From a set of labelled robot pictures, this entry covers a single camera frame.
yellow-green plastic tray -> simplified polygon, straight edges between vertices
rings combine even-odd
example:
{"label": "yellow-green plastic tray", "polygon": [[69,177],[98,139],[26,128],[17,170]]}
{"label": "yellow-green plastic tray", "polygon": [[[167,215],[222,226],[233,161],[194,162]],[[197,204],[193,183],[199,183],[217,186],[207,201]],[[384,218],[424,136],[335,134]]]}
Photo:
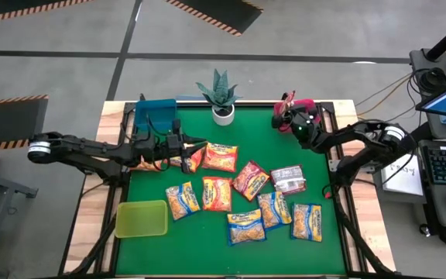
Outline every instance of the yellow-green plastic tray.
{"label": "yellow-green plastic tray", "polygon": [[163,200],[123,202],[116,213],[118,238],[162,236],[168,231],[168,207]]}

gray floor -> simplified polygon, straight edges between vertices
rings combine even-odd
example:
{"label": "gray floor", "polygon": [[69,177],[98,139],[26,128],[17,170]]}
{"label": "gray floor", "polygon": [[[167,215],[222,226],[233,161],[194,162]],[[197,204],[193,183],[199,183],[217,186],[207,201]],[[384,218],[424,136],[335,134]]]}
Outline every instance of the gray floor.
{"label": "gray floor", "polygon": [[[145,0],[130,52],[238,53],[304,56],[407,57],[446,33],[446,1],[254,0],[265,12],[242,37],[229,36],[161,0]],[[0,22],[0,50],[119,51],[134,0],[95,0]],[[116,59],[0,57],[0,98],[50,95],[45,130],[93,137]],[[276,98],[351,98],[359,102],[395,81],[403,64],[127,60],[116,100],[198,95],[194,83],[228,70],[236,94]],[[363,112],[374,98],[358,108]],[[404,88],[367,116],[389,119],[408,109]],[[412,130],[418,115],[398,122]],[[0,271],[18,279],[57,273],[84,176],[59,164],[38,166],[25,150],[1,152],[0,174],[39,188],[17,198],[0,237]],[[446,278],[446,246],[417,231],[409,205],[382,203],[397,270]]]}

black mat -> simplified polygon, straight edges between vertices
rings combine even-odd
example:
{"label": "black mat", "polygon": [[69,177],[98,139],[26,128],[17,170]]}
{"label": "black mat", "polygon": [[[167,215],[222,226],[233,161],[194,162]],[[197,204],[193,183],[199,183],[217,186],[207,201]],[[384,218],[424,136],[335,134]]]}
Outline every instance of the black mat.
{"label": "black mat", "polygon": [[0,20],[89,1],[91,0],[0,0]]}
{"label": "black mat", "polygon": [[47,95],[0,100],[0,150],[27,146],[43,129]]}
{"label": "black mat", "polygon": [[262,13],[260,7],[243,0],[165,1],[234,36],[241,36]]}

green mat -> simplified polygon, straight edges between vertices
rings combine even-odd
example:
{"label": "green mat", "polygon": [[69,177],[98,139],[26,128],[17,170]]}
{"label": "green mat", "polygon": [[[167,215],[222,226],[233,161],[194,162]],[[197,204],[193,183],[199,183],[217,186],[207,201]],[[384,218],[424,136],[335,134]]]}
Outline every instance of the green mat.
{"label": "green mat", "polygon": [[[322,205],[323,242],[290,238],[290,226],[274,229],[264,242],[228,246],[224,212],[196,212],[173,221],[171,212],[165,236],[122,239],[117,275],[306,275],[345,274],[340,237],[333,201],[321,195],[329,183],[324,155],[301,150],[292,135],[279,134],[271,128],[271,108],[236,108],[230,126],[217,126],[209,108],[179,108],[178,116],[189,136],[212,143],[239,146],[237,173],[249,160],[265,170],[302,164],[307,179],[305,192],[287,196],[292,202]],[[134,172],[128,201],[166,200],[165,189],[192,181],[202,207],[202,177],[235,177],[237,173],[199,168],[196,174],[182,174],[179,167],[163,173]],[[270,182],[261,193],[273,191]],[[232,192],[232,211],[257,209],[257,201],[245,200]]]}

aloe plant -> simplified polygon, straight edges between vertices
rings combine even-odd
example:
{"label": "aloe plant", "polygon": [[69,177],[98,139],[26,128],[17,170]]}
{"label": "aloe plant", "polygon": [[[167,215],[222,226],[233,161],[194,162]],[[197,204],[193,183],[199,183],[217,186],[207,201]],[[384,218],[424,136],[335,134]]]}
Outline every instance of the aloe plant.
{"label": "aloe plant", "polygon": [[228,77],[226,71],[220,75],[218,70],[214,69],[213,90],[207,89],[203,84],[196,82],[202,95],[206,100],[213,105],[215,111],[219,112],[225,110],[231,112],[231,106],[238,99],[239,96],[234,95],[234,90],[237,85],[228,88]]}

